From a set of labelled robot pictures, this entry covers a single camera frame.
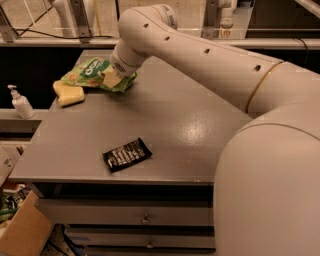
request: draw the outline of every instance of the drawer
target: drawer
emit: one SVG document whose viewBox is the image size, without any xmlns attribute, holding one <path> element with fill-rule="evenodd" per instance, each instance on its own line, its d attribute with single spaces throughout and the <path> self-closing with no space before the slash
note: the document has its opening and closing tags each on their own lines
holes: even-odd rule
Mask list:
<svg viewBox="0 0 320 256">
<path fill-rule="evenodd" d="M 87 256 L 216 256 L 215 250 L 207 249 L 139 249 L 87 247 Z"/>
<path fill-rule="evenodd" d="M 212 226 L 207 202 L 39 199 L 36 207 L 53 223 Z"/>
<path fill-rule="evenodd" d="M 153 248 L 215 248 L 209 228 L 67 228 L 66 235 L 78 245 Z"/>
</svg>

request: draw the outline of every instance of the gray tabletop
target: gray tabletop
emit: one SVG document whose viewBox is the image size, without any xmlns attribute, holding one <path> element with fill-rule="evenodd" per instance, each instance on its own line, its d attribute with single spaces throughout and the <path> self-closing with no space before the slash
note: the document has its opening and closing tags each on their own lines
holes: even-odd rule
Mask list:
<svg viewBox="0 0 320 256">
<path fill-rule="evenodd" d="M 108 58 L 85 50 L 79 61 Z M 219 155 L 251 119 L 165 62 L 150 58 L 124 94 L 90 90 L 83 103 L 54 102 L 10 175 L 24 182 L 209 184 Z M 153 153 L 112 173 L 102 153 L 142 138 Z"/>
</svg>

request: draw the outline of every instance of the hand sanitizer bottle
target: hand sanitizer bottle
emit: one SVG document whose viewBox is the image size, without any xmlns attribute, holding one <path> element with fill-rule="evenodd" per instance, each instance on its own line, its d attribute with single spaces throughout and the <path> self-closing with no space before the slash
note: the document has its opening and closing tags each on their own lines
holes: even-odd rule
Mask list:
<svg viewBox="0 0 320 256">
<path fill-rule="evenodd" d="M 28 119 L 34 116 L 35 112 L 25 96 L 20 95 L 15 89 L 17 86 L 8 85 L 12 95 L 12 105 L 17 110 L 18 114 L 23 119 Z"/>
</svg>

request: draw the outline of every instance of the sponge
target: sponge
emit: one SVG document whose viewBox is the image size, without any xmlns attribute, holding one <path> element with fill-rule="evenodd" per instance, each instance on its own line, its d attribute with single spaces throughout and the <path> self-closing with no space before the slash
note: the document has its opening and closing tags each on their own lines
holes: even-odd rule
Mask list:
<svg viewBox="0 0 320 256">
<path fill-rule="evenodd" d="M 61 80 L 53 83 L 61 107 L 84 101 L 85 95 L 81 86 L 68 85 Z"/>
</svg>

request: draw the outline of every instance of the snack bag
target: snack bag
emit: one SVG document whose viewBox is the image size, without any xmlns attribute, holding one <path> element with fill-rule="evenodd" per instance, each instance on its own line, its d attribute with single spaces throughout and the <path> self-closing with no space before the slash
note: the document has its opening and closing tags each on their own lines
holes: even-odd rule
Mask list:
<svg viewBox="0 0 320 256">
<path fill-rule="evenodd" d="M 74 67 L 65 74 L 61 80 L 69 85 L 94 87 L 107 91 L 124 93 L 131 86 L 132 81 L 137 77 L 137 73 L 134 73 L 130 77 L 123 77 L 117 85 L 109 88 L 103 84 L 103 81 L 105 74 L 111 68 L 109 61 L 101 57 L 95 57 Z"/>
</svg>

